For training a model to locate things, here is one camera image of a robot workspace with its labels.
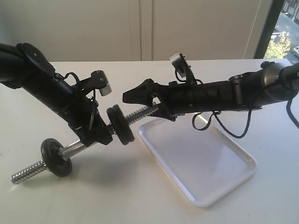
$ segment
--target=plastic tray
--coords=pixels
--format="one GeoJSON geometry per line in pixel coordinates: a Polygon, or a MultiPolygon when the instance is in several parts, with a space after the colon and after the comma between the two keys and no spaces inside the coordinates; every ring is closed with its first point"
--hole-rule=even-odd
{"type": "MultiPolygon", "coordinates": [[[[250,178],[256,161],[220,129],[193,129],[192,116],[176,122],[150,121],[138,128],[137,135],[188,199],[207,207],[250,178]]],[[[205,123],[198,116],[196,125],[205,123]]]]}

